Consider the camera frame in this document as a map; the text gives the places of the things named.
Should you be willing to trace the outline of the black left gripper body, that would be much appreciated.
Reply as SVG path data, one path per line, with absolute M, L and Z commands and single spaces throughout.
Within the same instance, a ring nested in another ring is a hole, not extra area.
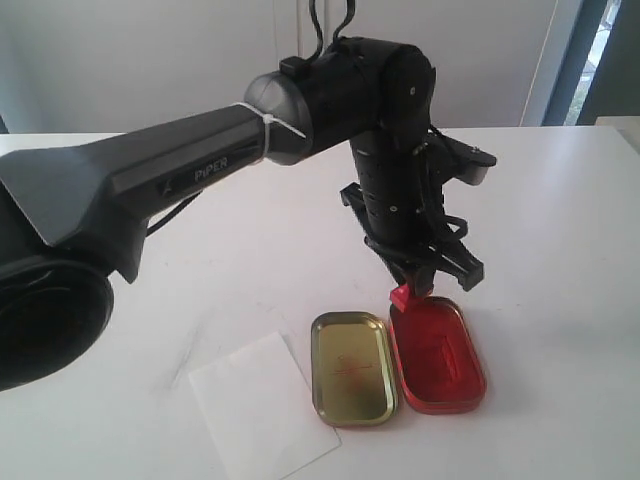
M 443 183 L 432 161 L 430 132 L 402 152 L 390 134 L 365 132 L 350 142 L 358 180 L 341 199 L 364 230 L 365 244 L 393 267 L 431 267 L 454 277 L 465 291 L 484 278 L 484 265 L 463 244 L 466 220 L 446 213 Z

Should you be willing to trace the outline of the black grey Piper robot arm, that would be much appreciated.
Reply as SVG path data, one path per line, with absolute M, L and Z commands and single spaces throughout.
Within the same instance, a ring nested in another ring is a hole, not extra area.
M 437 272 L 472 289 L 483 263 L 443 185 L 483 181 L 496 163 L 432 124 L 436 71 L 413 45 L 338 37 L 251 82 L 242 101 L 68 147 L 1 159 L 1 387 L 74 362 L 109 322 L 112 273 L 133 281 L 145 240 L 197 195 L 262 159 L 294 165 L 342 142 L 344 188 L 366 245 L 399 283 L 427 294 Z

